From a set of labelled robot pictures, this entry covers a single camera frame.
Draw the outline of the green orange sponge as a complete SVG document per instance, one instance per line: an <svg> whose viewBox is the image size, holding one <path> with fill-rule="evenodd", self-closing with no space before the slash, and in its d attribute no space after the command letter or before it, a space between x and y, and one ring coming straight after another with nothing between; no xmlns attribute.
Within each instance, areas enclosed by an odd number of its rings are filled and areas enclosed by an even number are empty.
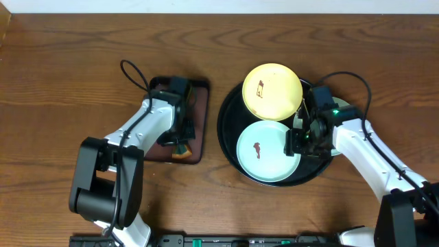
<svg viewBox="0 0 439 247"><path fill-rule="evenodd" d="M187 143L175 145L172 150L171 157L173 159L185 159L192 155L191 147Z"/></svg>

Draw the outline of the light green plate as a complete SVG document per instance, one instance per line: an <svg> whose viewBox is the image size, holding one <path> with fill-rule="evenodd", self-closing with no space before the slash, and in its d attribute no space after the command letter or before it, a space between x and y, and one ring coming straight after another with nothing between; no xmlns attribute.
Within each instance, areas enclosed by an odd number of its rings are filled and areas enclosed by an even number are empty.
<svg viewBox="0 0 439 247"><path fill-rule="evenodd" d="M333 97L333 101L338 104L339 107L343 107L343 106L349 106L350 104L338 97ZM299 116L301 108L298 109L298 111L296 112L296 114L294 115L294 120L293 120L293 128L297 128L297 129L302 129L303 127L303 118ZM340 152L337 151L335 148L333 148L331 150L331 156L337 156L340 155Z"/></svg>

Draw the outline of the light blue plate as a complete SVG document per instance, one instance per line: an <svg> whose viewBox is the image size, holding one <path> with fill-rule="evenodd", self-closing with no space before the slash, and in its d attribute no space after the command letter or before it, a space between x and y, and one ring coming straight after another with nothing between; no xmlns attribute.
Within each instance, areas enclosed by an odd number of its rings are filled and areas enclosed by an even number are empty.
<svg viewBox="0 0 439 247"><path fill-rule="evenodd" d="M241 168L261 182L274 183L291 176L301 155L284 153L287 126L277 121L257 121L240 134L236 155Z"/></svg>

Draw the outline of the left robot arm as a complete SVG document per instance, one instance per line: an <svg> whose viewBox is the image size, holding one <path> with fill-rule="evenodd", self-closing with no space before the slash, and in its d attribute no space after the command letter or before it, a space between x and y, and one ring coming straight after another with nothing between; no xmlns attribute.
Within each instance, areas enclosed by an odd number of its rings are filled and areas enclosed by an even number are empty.
<svg viewBox="0 0 439 247"><path fill-rule="evenodd" d="M144 158L157 140L178 140L191 100L190 93L154 91L122 127L81 143L69 209L102 228L96 244L149 244L151 228L139 214Z"/></svg>

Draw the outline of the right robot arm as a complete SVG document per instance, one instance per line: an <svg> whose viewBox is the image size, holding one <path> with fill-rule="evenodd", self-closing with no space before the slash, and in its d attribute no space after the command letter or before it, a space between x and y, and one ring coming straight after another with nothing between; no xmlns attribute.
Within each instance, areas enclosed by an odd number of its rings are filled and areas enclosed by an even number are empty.
<svg viewBox="0 0 439 247"><path fill-rule="evenodd" d="M331 158L337 150L361 174L380 202L374 228L338 233L341 246L437 246L438 184L404 164L354 106L301 107L299 128L286 133L286 155Z"/></svg>

